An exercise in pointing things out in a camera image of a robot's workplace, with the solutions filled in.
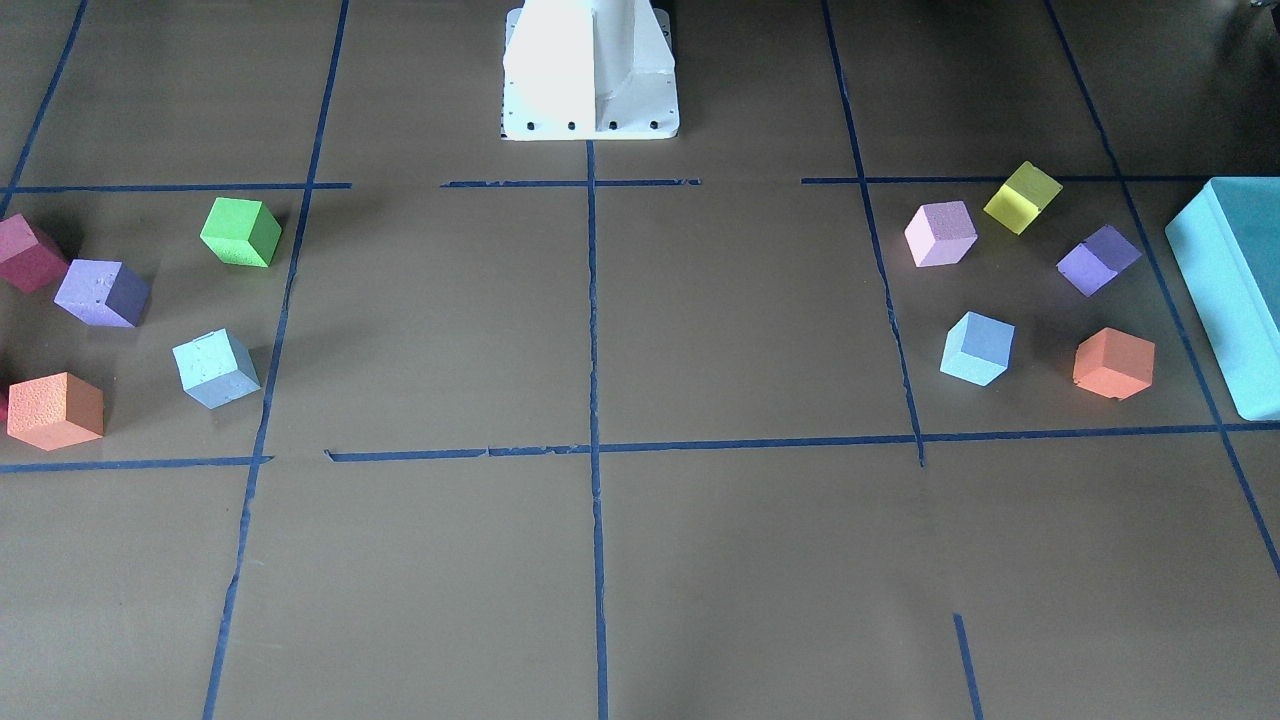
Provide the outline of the light blue foam block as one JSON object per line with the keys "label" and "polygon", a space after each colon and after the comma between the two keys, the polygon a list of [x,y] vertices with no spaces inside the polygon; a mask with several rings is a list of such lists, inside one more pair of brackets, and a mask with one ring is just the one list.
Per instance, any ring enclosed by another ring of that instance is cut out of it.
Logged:
{"label": "light blue foam block", "polygon": [[1009,369],[1014,336],[1012,324],[965,313],[946,336],[940,370],[986,387]]}
{"label": "light blue foam block", "polygon": [[183,391],[207,409],[261,389],[250,351],[225,328],[178,345],[172,354]]}

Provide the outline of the dark pink foam block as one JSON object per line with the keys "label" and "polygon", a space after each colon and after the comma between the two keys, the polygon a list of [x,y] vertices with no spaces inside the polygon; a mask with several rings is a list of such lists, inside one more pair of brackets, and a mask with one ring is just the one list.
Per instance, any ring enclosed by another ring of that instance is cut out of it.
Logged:
{"label": "dark pink foam block", "polygon": [[1,278],[23,293],[33,293],[60,282],[69,270],[69,261],[59,246],[15,214],[1,222]]}

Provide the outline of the purple foam block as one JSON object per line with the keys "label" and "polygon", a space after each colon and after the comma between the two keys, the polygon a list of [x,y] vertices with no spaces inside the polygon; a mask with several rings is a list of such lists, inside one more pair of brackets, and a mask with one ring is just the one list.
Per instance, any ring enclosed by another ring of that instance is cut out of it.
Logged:
{"label": "purple foam block", "polygon": [[1102,225],[1074,246],[1056,269],[1078,292],[1092,297],[1142,258],[1116,227]]}
{"label": "purple foam block", "polygon": [[52,301],[86,325],[136,328],[148,296],[150,286],[124,263],[76,259]]}

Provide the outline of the teal plastic bin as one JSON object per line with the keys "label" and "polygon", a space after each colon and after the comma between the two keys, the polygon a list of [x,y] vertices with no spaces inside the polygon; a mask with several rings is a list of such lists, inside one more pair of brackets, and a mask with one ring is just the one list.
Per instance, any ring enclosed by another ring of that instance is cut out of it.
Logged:
{"label": "teal plastic bin", "polygon": [[1279,418],[1279,179],[1222,176],[1166,236],[1236,414]]}

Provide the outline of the green foam block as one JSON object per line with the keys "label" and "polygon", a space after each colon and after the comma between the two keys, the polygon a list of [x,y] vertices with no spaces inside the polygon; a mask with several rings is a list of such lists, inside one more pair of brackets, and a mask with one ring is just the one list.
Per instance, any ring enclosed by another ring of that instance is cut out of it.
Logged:
{"label": "green foam block", "polygon": [[198,237],[221,263],[265,268],[274,259],[282,227],[261,201],[216,197]]}

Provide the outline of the light pink foam block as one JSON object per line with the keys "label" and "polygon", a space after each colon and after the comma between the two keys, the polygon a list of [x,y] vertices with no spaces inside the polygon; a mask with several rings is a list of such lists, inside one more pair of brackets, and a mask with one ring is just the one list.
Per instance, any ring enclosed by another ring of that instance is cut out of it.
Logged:
{"label": "light pink foam block", "polygon": [[920,205],[904,236],[915,266],[960,263],[979,237],[961,200]]}

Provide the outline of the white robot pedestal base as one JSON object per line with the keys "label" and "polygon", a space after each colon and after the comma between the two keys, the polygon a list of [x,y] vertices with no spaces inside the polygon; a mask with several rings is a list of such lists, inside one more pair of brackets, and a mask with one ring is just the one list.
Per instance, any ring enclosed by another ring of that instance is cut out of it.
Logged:
{"label": "white robot pedestal base", "polygon": [[680,129],[667,6],[526,1],[506,15],[500,135],[509,141],[655,141]]}

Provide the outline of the yellow foam block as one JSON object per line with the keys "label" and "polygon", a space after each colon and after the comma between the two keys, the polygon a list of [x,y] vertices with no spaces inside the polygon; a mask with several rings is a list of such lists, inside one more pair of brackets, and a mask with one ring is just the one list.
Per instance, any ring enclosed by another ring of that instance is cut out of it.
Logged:
{"label": "yellow foam block", "polygon": [[995,192],[983,210],[1014,234],[1021,234],[1062,192],[1062,184],[1024,161]]}

